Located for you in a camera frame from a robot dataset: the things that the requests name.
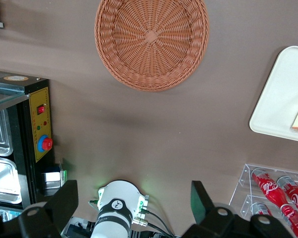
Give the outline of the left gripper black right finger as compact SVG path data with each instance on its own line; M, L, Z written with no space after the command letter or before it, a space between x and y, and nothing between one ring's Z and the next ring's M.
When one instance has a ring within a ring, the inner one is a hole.
M191 183L191 210L195 219L184 238L242 238L235 227L236 216L226 205L216 206L201 181Z

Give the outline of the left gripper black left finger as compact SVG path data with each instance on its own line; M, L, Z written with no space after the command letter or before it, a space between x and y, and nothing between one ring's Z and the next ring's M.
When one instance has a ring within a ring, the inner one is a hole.
M18 217L23 238L60 238L78 207L76 180L67 181L47 202L28 206Z

